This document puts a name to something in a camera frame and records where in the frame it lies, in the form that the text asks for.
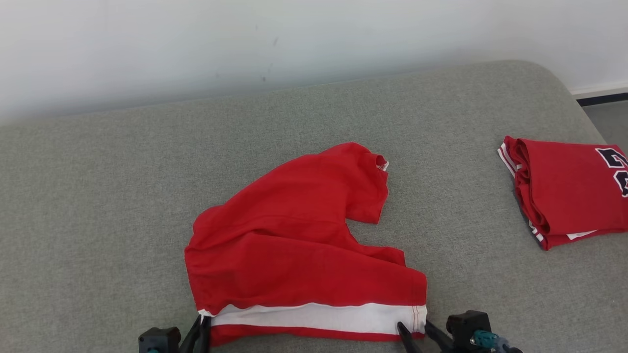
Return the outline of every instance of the white stripe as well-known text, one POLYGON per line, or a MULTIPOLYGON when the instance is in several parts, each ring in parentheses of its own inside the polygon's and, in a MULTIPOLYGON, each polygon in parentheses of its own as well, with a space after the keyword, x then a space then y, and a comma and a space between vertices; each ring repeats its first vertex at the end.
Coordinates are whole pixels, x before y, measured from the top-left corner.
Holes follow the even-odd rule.
POLYGON ((309 327, 370 334, 396 335, 401 321, 413 332, 424 332, 427 309, 424 305, 403 306, 366 303, 358 307, 332 307, 308 303, 299 307, 263 307, 240 309, 231 304, 218 315, 206 310, 199 314, 213 316, 212 326, 252 325, 262 327, 309 327))
POLYGON ((583 237, 583 236, 587 236, 593 232, 597 232, 597 229, 594 231, 590 231, 590 232, 582 232, 582 233, 571 233, 571 234, 567 234, 567 237, 569 238, 569 240, 574 240, 576 238, 579 237, 583 237))
POLYGON ((510 164, 508 164, 508 162, 504 159, 504 154, 502 153, 502 149, 501 148, 497 150, 497 154, 499 155, 499 158, 502 159, 502 162, 504 162, 504 164, 506 165, 508 170, 511 171, 511 174, 514 177, 514 170, 512 170, 512 167, 510 166, 510 164))
POLYGON ((510 158, 510 153, 508 153, 508 150, 506 149, 506 143, 502 143, 501 149, 504 152, 504 156, 506 157, 506 160, 510 164, 511 168, 513 170, 517 170, 518 168, 516 167, 516 165, 514 164, 512 159, 510 158))

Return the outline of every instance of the red jersey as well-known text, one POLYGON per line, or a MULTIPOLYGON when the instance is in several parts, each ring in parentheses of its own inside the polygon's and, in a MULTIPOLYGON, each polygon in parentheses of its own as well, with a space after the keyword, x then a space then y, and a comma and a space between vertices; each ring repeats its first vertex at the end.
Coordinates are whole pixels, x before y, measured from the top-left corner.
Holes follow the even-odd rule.
POLYGON ((543 249, 628 231, 628 160, 616 145, 506 136, 497 152, 543 249))
POLYGON ((212 345, 288 333, 396 340, 425 324, 426 278, 404 253, 363 246, 346 218, 378 223, 387 161, 356 143, 291 160, 198 216, 185 263, 212 345))

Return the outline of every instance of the gray floor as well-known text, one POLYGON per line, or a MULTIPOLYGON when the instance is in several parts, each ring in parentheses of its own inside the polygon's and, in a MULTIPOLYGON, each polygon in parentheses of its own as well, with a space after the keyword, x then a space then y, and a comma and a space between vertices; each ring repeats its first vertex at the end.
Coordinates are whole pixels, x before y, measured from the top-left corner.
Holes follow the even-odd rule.
POLYGON ((609 144, 628 153, 628 100, 583 107, 593 125, 609 144))

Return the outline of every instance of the gray fabric surface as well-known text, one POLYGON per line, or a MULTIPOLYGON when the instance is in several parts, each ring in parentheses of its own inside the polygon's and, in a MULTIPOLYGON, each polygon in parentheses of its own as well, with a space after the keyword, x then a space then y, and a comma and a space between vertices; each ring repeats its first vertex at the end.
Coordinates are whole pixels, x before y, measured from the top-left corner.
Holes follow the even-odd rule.
POLYGON ((628 100, 583 107, 606 142, 628 153, 628 100))
MULTIPOLYGON (((483 310, 526 353, 625 351, 628 237, 542 251, 495 152, 507 134, 603 142, 564 86, 526 62, 1 128, 2 350, 136 352, 152 326, 186 332, 196 216, 290 158, 356 141, 391 162, 390 196, 379 225, 350 227, 427 275, 432 322, 483 310)), ((280 335, 215 351, 403 349, 280 335)))

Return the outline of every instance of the red garment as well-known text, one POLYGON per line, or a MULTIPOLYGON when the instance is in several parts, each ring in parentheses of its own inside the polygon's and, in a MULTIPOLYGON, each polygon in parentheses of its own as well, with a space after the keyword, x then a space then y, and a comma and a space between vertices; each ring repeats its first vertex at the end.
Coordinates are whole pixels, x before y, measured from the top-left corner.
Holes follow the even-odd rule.
POLYGON ((289 333, 396 340, 422 332, 426 279, 404 253, 360 245, 346 218, 378 223, 386 160, 356 143, 291 160, 198 216, 185 249, 212 345, 289 333))
POLYGON ((628 160, 617 145, 506 136, 497 151, 543 249, 628 231, 628 160))

